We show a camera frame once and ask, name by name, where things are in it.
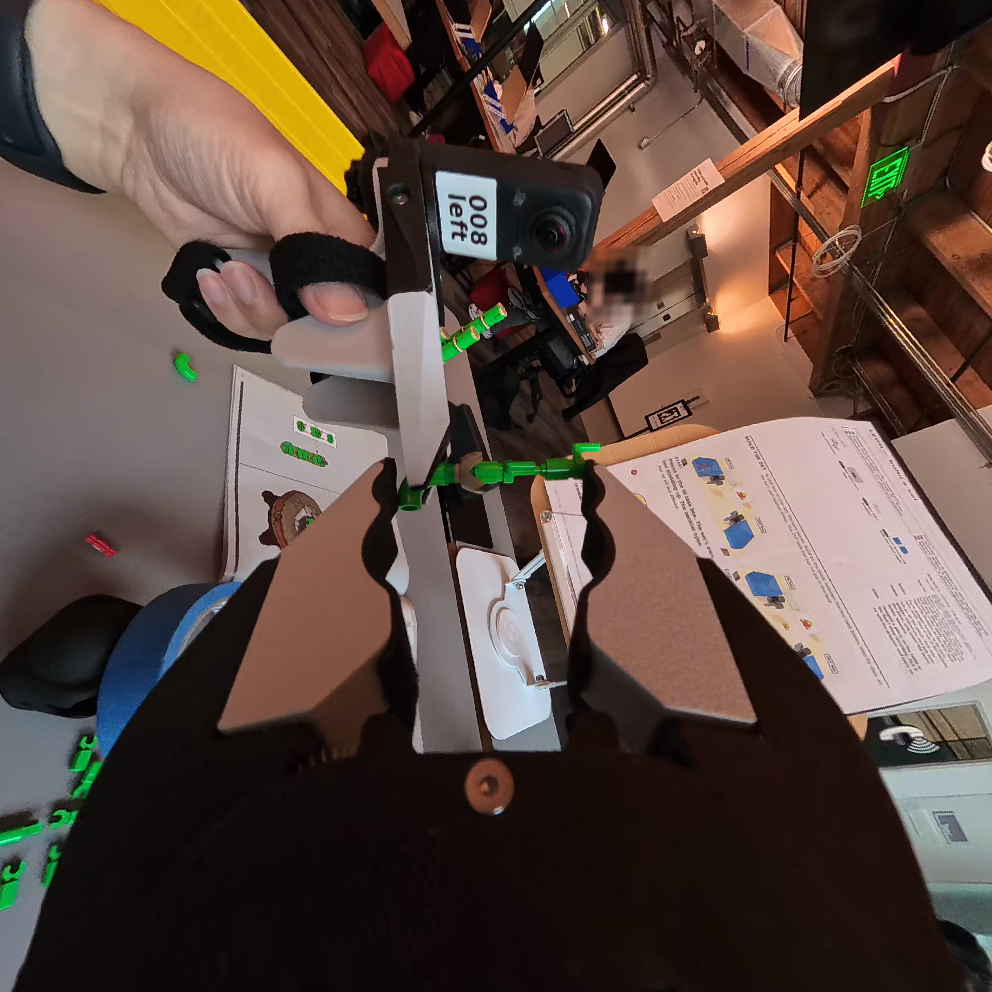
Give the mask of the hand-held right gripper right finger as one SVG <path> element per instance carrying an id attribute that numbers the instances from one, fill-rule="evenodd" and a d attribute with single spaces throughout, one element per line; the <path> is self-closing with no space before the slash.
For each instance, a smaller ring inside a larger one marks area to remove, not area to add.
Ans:
<path id="1" fill-rule="evenodd" d="M 751 727 L 755 708 L 686 542 L 596 462 L 585 469 L 581 590 L 567 690 L 578 710 L 619 729 L 657 729 L 671 716 Z"/>

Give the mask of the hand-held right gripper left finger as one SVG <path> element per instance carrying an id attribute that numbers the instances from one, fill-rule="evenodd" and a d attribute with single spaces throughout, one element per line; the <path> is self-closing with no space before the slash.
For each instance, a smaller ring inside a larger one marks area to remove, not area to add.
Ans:
<path id="1" fill-rule="evenodd" d="M 359 734 L 379 714 L 411 734 L 419 685 L 401 596 L 396 463 L 373 462 L 276 561 L 218 720 L 225 734 L 304 722 Z"/>

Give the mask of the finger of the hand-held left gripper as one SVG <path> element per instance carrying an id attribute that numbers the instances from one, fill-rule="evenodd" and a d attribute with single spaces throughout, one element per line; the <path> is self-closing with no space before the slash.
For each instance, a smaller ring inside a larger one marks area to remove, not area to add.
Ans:
<path id="1" fill-rule="evenodd" d="M 424 489 L 451 433 L 437 301 L 427 291 L 399 292 L 387 311 L 406 480 Z"/>

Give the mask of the green lego plant model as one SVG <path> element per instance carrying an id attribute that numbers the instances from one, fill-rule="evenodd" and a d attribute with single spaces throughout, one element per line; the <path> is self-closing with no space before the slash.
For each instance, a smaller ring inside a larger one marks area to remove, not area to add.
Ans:
<path id="1" fill-rule="evenodd" d="M 507 316 L 505 305 L 495 304 L 488 311 L 479 311 L 469 322 L 457 331 L 439 330 L 440 356 L 444 364 L 448 364 L 484 336 L 484 331 L 490 330 L 502 323 Z M 404 480 L 399 489 L 399 510 L 416 512 L 421 510 L 428 494 L 435 489 L 450 485 L 460 485 L 469 492 L 485 491 L 488 487 L 501 484 L 511 484 L 517 478 L 542 477 L 545 479 L 583 479 L 587 458 L 593 453 L 600 453 L 602 446 L 598 442 L 576 442 L 572 452 L 567 457 L 549 458 L 544 462 L 527 460 L 483 460 L 481 457 L 472 465 L 468 464 L 466 455 L 457 464 L 451 464 L 444 459 L 448 441 L 440 442 L 440 454 L 436 457 L 428 482 L 416 489 L 408 480 Z"/>

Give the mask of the lego instruction booklet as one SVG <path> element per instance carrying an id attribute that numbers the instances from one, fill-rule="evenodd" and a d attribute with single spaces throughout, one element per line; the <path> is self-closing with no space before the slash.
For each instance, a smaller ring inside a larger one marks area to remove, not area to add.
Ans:
<path id="1" fill-rule="evenodd" d="M 301 536 L 388 454 L 374 430 L 325 426 L 303 399 L 233 370 L 225 474 L 222 577 L 242 581 Z"/>

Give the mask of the pile of green lego clips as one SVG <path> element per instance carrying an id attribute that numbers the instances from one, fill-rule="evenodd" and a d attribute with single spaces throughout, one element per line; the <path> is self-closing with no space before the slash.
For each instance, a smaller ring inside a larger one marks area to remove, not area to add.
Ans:
<path id="1" fill-rule="evenodd" d="M 67 765 L 68 791 L 33 807 L 2 811 L 1 911 L 6 916 L 35 891 L 44 896 L 66 853 L 79 817 L 103 765 L 95 733 L 79 736 Z"/>

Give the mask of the person's left hand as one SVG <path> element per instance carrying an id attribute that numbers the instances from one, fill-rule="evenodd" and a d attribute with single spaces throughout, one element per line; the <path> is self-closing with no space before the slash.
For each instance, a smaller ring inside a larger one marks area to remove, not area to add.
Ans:
<path id="1" fill-rule="evenodd" d="M 224 81 L 94 2 L 32 4 L 38 104 L 66 168 L 173 247 L 263 251 L 303 233 L 372 246 L 365 217 Z"/>

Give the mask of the small black box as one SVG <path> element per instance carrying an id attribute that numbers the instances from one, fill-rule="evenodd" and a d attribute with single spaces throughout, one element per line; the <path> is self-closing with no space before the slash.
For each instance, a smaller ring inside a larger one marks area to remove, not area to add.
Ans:
<path id="1" fill-rule="evenodd" d="M 448 402 L 448 408 L 451 417 L 448 461 L 457 464 L 466 455 L 474 453 L 488 460 L 486 444 L 471 407 Z M 440 491 L 440 507 L 449 540 L 494 549 L 489 515 L 481 491 L 469 492 L 460 485 L 445 486 Z"/>

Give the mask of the red bag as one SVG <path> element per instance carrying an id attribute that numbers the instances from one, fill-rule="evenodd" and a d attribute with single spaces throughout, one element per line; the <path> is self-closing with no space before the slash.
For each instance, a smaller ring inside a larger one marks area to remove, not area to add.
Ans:
<path id="1" fill-rule="evenodd" d="M 363 58 L 369 78 L 390 104 L 396 104 L 415 84 L 415 69 L 386 23 L 365 40 Z"/>

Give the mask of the printed instruction sheet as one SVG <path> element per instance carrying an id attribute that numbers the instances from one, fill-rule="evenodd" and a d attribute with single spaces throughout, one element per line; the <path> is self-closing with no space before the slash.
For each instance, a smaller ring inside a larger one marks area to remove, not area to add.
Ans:
<path id="1" fill-rule="evenodd" d="M 796 591 L 809 646 L 822 646 L 827 692 L 858 714 L 990 680 L 990 595 L 880 434 L 866 423 L 821 428 L 803 475 L 791 453 L 768 455 L 773 505 L 799 551 L 768 568 Z"/>

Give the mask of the blue tape roll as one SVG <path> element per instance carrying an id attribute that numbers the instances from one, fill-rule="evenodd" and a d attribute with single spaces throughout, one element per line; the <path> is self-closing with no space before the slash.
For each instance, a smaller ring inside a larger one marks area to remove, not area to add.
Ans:
<path id="1" fill-rule="evenodd" d="M 97 692 L 96 740 L 102 758 L 109 756 L 152 689 L 240 587 L 237 580 L 181 585 L 139 609 L 113 647 Z"/>

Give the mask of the white plastic pad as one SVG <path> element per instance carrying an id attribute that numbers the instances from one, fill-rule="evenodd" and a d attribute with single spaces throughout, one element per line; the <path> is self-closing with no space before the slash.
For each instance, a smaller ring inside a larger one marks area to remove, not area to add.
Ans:
<path id="1" fill-rule="evenodd" d="M 464 547 L 454 562 L 482 717 L 491 737 L 507 740 L 552 716 L 526 580 L 495 552 Z"/>

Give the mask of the black and white marker tag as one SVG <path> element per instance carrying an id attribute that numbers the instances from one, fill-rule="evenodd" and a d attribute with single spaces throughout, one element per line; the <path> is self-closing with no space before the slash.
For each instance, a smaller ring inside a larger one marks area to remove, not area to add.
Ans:
<path id="1" fill-rule="evenodd" d="M 705 402 L 705 397 L 700 392 L 696 392 L 688 399 L 668 403 L 645 415 L 646 427 L 649 431 L 655 432 L 689 420 L 693 417 L 695 409 Z"/>

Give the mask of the yellow board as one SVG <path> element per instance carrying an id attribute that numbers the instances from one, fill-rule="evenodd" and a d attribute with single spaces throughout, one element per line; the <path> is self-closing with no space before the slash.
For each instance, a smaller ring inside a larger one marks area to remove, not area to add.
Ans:
<path id="1" fill-rule="evenodd" d="M 363 155 L 335 116 L 238 1 L 101 1 L 100 5 L 248 99 L 340 192 Z"/>

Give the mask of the dark rounded object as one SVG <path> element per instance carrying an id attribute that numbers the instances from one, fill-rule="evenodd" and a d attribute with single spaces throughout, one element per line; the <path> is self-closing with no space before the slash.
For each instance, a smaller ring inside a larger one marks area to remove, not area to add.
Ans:
<path id="1" fill-rule="evenodd" d="M 94 594 L 58 610 L 1 663 L 1 695 L 15 709 L 93 717 L 109 658 L 141 605 Z"/>

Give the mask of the black sign with white icon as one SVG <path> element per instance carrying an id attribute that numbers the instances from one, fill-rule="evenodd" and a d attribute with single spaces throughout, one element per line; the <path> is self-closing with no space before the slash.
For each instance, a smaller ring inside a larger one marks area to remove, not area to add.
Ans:
<path id="1" fill-rule="evenodd" d="M 991 760 L 990 722 L 974 701 L 871 716 L 864 746 L 880 769 Z"/>

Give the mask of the black wristband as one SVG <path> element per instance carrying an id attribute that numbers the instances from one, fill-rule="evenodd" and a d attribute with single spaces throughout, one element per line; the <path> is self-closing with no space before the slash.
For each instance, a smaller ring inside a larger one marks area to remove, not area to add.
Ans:
<path id="1" fill-rule="evenodd" d="M 75 176 L 43 120 L 26 37 L 31 1 L 1 2 L 1 158 L 62 188 L 102 194 Z"/>

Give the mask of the green exit sign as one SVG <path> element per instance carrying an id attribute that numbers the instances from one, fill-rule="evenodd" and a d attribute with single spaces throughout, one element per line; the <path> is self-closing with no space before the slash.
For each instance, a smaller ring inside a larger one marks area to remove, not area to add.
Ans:
<path id="1" fill-rule="evenodd" d="M 861 195 L 861 209 L 879 203 L 890 195 L 904 197 L 904 184 L 914 148 L 914 143 L 902 144 L 870 164 Z"/>

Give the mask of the paper notice on post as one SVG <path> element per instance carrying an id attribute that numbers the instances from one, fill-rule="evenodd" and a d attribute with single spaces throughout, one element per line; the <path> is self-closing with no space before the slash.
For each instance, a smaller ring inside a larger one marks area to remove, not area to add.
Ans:
<path id="1" fill-rule="evenodd" d="M 724 179 L 712 159 L 707 158 L 671 183 L 652 199 L 661 221 L 667 222 L 681 214 L 702 197 L 723 185 Z"/>

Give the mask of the silver air duct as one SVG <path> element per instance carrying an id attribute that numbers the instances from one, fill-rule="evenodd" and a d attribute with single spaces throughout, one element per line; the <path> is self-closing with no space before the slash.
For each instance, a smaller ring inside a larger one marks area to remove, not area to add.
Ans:
<path id="1" fill-rule="evenodd" d="M 751 80 L 787 107 L 800 104 L 803 46 L 794 25 L 774 1 L 714 1 L 713 37 Z"/>

